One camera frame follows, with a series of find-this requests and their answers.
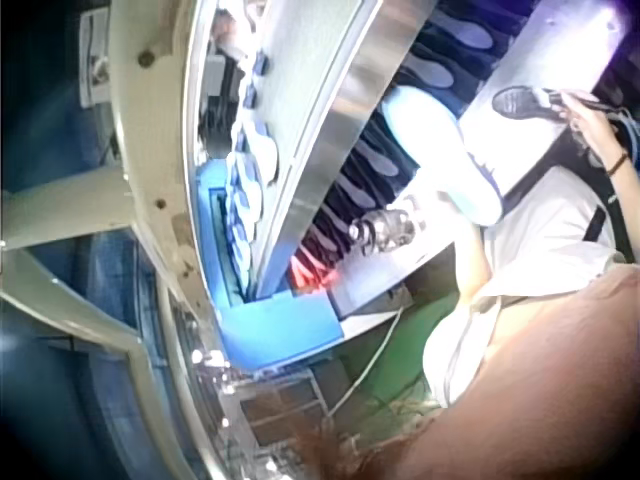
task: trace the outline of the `white shirt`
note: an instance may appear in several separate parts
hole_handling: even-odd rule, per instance
[[[453,404],[471,384],[491,341],[503,297],[576,292],[624,261],[615,250],[609,219],[597,243],[582,241],[599,205],[595,193],[578,177],[553,167],[505,219],[485,232],[493,278],[476,294],[473,313],[457,308],[425,345],[423,369],[440,405]]]

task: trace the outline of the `white cable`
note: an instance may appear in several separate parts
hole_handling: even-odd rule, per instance
[[[387,330],[387,335],[384,337],[384,340],[382,340],[382,343],[378,347],[378,350],[376,350],[376,353],[373,354],[373,357],[371,357],[371,360],[369,360],[369,364],[362,371],[358,379],[355,382],[353,382],[353,385],[351,385],[351,388],[349,388],[349,390],[347,390],[347,392],[342,396],[342,398],[338,400],[338,403],[336,403],[333,406],[333,408],[329,410],[329,413],[327,414],[329,418],[333,417],[336,414],[336,412],[347,402],[347,400],[349,400],[353,392],[356,391],[356,389],[364,381],[367,375],[369,375],[369,372],[373,368],[373,365],[376,363],[376,360],[378,360],[378,357],[382,355],[382,352],[387,347],[389,340],[391,340],[391,335],[393,334],[393,331],[396,329],[396,326],[400,321],[400,317],[402,316],[403,311],[404,311],[404,307],[401,307],[400,310],[398,310],[398,313],[396,314],[396,317],[393,319],[393,323],[389,327],[389,330]]]

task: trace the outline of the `wrist bracelet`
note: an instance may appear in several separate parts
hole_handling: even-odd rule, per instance
[[[613,177],[613,175],[618,171],[618,169],[622,166],[622,164],[626,160],[631,160],[631,158],[629,157],[629,154],[627,152],[624,152],[620,157],[620,160],[618,160],[616,164],[613,167],[611,167],[611,170],[607,170],[607,176],[609,178]]]

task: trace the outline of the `green floor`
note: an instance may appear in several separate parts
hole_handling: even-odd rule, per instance
[[[408,422],[423,416],[429,392],[422,372],[422,352],[427,337],[455,307],[457,292],[415,306],[403,314],[386,349],[345,408],[344,424],[359,433],[364,443],[385,440]],[[333,353],[355,381],[383,341],[391,322],[338,347]]]

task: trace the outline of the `metal shelf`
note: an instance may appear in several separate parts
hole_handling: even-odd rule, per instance
[[[252,246],[251,293],[273,294],[435,0],[270,2],[256,114],[279,150]]]

